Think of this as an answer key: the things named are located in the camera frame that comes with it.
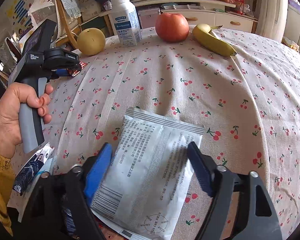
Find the person's left hand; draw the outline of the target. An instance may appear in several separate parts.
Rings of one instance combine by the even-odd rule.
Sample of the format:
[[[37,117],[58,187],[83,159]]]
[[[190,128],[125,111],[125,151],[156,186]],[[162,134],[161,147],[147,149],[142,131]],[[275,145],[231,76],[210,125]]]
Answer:
[[[21,144],[19,128],[20,104],[26,103],[37,110],[45,124],[52,120],[48,105],[53,87],[48,83],[45,92],[38,97],[34,88],[23,83],[12,83],[0,99],[0,155],[11,159],[15,148]]]

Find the yellow sleeve forearm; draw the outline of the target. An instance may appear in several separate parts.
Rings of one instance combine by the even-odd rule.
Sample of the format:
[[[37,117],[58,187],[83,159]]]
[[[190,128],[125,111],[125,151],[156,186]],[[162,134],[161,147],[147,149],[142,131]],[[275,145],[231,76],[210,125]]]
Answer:
[[[7,204],[10,199],[14,178],[11,160],[0,155],[0,236],[13,236]]]

